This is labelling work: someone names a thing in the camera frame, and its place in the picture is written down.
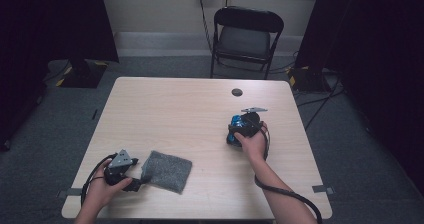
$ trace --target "black stand base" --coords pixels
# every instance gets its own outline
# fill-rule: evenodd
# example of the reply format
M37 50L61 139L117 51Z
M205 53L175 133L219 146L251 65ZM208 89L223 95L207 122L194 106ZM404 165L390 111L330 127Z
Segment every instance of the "black stand base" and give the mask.
M74 87L74 88L97 88L107 65L102 63L87 62L89 72L84 75L77 74L73 67L70 67L62 79L56 84L58 87Z
M291 68L287 71L291 87L296 91L305 92L329 92L330 86L322 72L316 72L303 68Z

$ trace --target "black device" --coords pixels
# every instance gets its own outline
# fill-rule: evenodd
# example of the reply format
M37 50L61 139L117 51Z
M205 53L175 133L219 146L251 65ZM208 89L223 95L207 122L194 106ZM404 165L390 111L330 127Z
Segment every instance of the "black device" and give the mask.
M121 150L112 160L111 163L105 168L105 181L107 184L113 186L118 182L127 178L125 172L131 167L135 166L138 162L137 158L130 158L127 151ZM147 183L150 178L146 177L144 179L132 178L131 184L122 189L123 191L133 191L137 192L140 189L142 184Z
M243 115L234 115L231 123L228 125L227 144L241 147L241 143L234 137L234 133L238 132L243 136L254 136L262 127L260 117L257 112L267 111L267 109L252 107L241 110L246 112Z

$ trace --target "gray carpet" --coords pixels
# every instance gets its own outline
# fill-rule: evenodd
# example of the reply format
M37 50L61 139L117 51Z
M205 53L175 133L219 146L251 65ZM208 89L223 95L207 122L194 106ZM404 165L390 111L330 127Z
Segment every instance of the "gray carpet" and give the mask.
M291 57L276 57L271 68L292 61ZM59 72L65 64L66 61L51 62L49 75ZM119 64L108 67L97 89L58 88L55 83L59 76L49 80L43 101L11 139L11 150L0 153L0 223L72 223L61 216L64 200L56 198L56 194L72 185L116 78L208 78L209 65L210 58L206 56L122 57ZM262 73L224 67L217 68L217 72L234 78L263 77ZM269 79L287 77L276 73ZM336 76L328 75L327 80L334 85ZM294 92L298 104L326 95ZM305 125L320 104L299 107ZM391 154L366 131L363 120L361 111L347 95L341 94L325 104L307 129L323 182L335 190L329 196L333 216L324 223L424 223L422 197Z

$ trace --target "baseboard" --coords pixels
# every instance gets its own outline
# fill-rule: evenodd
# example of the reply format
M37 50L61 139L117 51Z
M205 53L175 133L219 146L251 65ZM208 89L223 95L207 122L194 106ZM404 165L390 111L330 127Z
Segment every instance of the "baseboard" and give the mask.
M210 55L204 33L116 32L114 39L118 56ZM303 36L280 37L275 56L293 55L302 39Z

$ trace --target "chair backrest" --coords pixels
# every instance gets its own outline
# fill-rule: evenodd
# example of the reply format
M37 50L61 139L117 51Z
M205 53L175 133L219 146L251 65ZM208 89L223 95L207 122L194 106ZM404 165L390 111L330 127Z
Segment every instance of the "chair backrest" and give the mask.
M281 32L284 22L270 11L229 6L218 10L214 16L216 24L270 33Z

